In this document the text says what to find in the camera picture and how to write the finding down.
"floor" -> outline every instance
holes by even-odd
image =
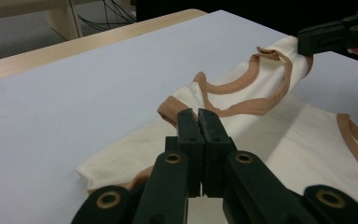
[[[105,1],[107,5],[105,13],[103,2],[76,6],[77,14],[85,20],[80,21],[83,36],[94,35],[136,21],[135,6],[122,0],[108,0]],[[109,27],[106,25],[106,18],[111,23]],[[0,19],[0,59],[65,41],[60,34],[49,27],[45,12]]]

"white table surface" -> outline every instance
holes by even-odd
[[[0,223],[70,223],[76,167],[158,116],[203,71],[217,79],[284,34],[217,11],[0,79]],[[358,62],[317,54],[294,90],[358,124]]]

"cloth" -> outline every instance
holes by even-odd
[[[213,84],[198,73],[161,104],[160,117],[77,167],[88,190],[130,181],[154,164],[166,136],[176,136],[177,112],[206,108],[219,115],[239,150],[259,156],[287,188],[302,194],[307,186],[325,184],[358,201],[358,150],[351,152],[358,147],[351,138],[358,129],[348,115],[323,111],[289,93],[312,66],[312,58],[296,53],[296,44],[287,36],[258,48],[248,63]],[[203,197],[189,200],[187,217],[188,223],[225,221],[221,200]]]

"white fabric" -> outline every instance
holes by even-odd
[[[277,49],[292,60],[291,90],[308,69],[305,58],[296,54],[296,39],[288,36],[267,49]],[[224,109],[247,99],[270,96],[282,78],[283,65],[261,60],[260,67],[257,80],[246,89],[228,95],[209,93],[212,104]],[[247,63],[241,63],[213,84],[235,80],[246,69]],[[172,96],[196,113],[204,107],[195,82]],[[358,201],[358,163],[342,140],[336,114],[287,94],[266,116],[241,114],[221,120],[237,148],[258,155],[287,188],[302,194],[306,186],[325,184]],[[153,165],[157,155],[164,151],[165,137],[175,135],[170,123],[156,118],[89,158],[77,171],[88,189],[130,181]],[[225,222],[221,204],[221,199],[190,199],[187,223]]]

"brass grommet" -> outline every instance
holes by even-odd
[[[97,199],[97,206],[102,209],[114,207],[120,203],[121,196],[115,191],[108,191],[101,194]]]
[[[345,200],[340,195],[338,195],[337,193],[331,190],[319,189],[319,191],[316,192],[316,198],[320,202],[330,207],[334,207],[334,208],[345,207]]]
[[[240,163],[251,163],[253,162],[253,157],[248,154],[241,153],[235,156],[235,160]]]
[[[170,164],[175,164],[181,161],[181,158],[178,154],[172,153],[165,157],[165,161]]]

